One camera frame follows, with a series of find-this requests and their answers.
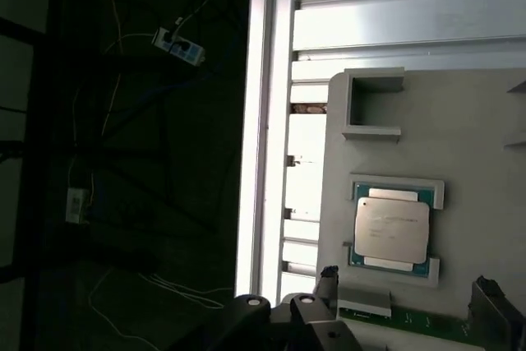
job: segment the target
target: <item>electrical outlet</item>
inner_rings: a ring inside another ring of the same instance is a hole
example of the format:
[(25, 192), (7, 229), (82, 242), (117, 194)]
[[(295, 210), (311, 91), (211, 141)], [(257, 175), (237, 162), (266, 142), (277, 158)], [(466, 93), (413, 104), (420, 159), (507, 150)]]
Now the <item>electrical outlet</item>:
[(181, 36), (175, 39), (175, 43), (164, 40), (164, 35), (168, 32), (165, 28), (159, 28), (155, 33), (152, 44), (161, 48), (163, 51), (190, 63), (193, 66), (199, 66), (205, 60), (205, 49), (200, 45), (192, 43)]
[(86, 203), (89, 191), (80, 188), (67, 189), (66, 222), (69, 224), (85, 224), (84, 220)]

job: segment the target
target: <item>wall socket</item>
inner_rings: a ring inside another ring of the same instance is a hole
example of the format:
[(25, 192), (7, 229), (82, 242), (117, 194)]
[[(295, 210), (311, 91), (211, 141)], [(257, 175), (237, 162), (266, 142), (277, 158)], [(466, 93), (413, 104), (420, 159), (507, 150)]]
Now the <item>wall socket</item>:
[(67, 189), (66, 222), (69, 224), (86, 224), (85, 208), (88, 202), (89, 191), (81, 188)]

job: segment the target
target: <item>gray plastic block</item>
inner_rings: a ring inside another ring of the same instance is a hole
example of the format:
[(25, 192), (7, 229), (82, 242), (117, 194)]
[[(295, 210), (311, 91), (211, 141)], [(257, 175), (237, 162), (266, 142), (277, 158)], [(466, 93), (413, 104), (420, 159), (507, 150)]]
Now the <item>gray plastic block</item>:
[(398, 141), (402, 135), (399, 127), (364, 125), (363, 102), (370, 94), (400, 92), (403, 89), (404, 69), (348, 69), (330, 81), (330, 90), (346, 90), (347, 111), (343, 120), (342, 135), (346, 140)]

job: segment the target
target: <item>black metal frame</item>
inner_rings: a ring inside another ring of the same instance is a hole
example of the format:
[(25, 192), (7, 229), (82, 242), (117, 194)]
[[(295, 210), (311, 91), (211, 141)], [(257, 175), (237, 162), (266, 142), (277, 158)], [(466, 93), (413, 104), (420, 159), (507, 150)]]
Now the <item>black metal frame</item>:
[(140, 180), (125, 174), (108, 160), (116, 156), (142, 159), (155, 158), (162, 161), (164, 166), (171, 166), (166, 126), (160, 128), (161, 144), (159, 151), (115, 150), (103, 147), (103, 143), (108, 138), (114, 136), (130, 121), (143, 114), (154, 104), (157, 104), (160, 123), (164, 124), (165, 114), (159, 99), (162, 99), (162, 96), (166, 94), (162, 94), (157, 100), (152, 100), (132, 110), (121, 122), (109, 128), (104, 137), (101, 137), (91, 147), (73, 145), (56, 147), (53, 145), (53, 115), (56, 113), (54, 109), (57, 107), (57, 103), (60, 103), (60, 100), (56, 98), (56, 93), (50, 87), (53, 86), (56, 70), (60, 66), (69, 66), (72, 59), (76, 64), (86, 64), (85, 61), (87, 59), (87, 64), (116, 72), (166, 70), (167, 62), (169, 62), (170, 67), (173, 67), (173, 60), (171, 58), (168, 59), (168, 57), (101, 56), (95, 52), (87, 53), (86, 51), (76, 51), (73, 48), (68, 48), (60, 39), (61, 16), (62, 0), (49, 0), (46, 33), (32, 30), (0, 17), (0, 35), (28, 44), (34, 50), (27, 102), (25, 139), (23, 142), (0, 142), (0, 154), (5, 153), (4, 156), (0, 156), (0, 163), (5, 159), (23, 158), (12, 264), (8, 267), (0, 267), (0, 279), (6, 272), (7, 277), (14, 275), (25, 278), (20, 350), (35, 349), (37, 345), (39, 293), (43, 284), (41, 281), (41, 261), (35, 258), (44, 252), (44, 237), (46, 234), (52, 233), (57, 224), (56, 220), (47, 218), (46, 215), (45, 191), (48, 187), (48, 176), (53, 155), (57, 153), (62, 155), (87, 155), (91, 160), (91, 164), (95, 167), (106, 168), (130, 184), (139, 187), (143, 192), (149, 193), (165, 205), (182, 213), (187, 218), (196, 221), (203, 228), (213, 230), (205, 221), (198, 219), (169, 200), (168, 197), (173, 190), (173, 184), (169, 177), (165, 180), (166, 195), (163, 196), (142, 184)]

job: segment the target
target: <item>green circuit board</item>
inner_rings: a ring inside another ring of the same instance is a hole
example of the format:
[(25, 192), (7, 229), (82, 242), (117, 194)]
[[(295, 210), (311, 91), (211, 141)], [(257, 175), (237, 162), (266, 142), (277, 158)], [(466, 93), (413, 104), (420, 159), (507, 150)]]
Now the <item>green circuit board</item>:
[(475, 336), (470, 333), (469, 325), (465, 320), (396, 306), (392, 307), (391, 314), (389, 318), (347, 308), (339, 309), (339, 316), (344, 319), (386, 326), (458, 343), (480, 345)]

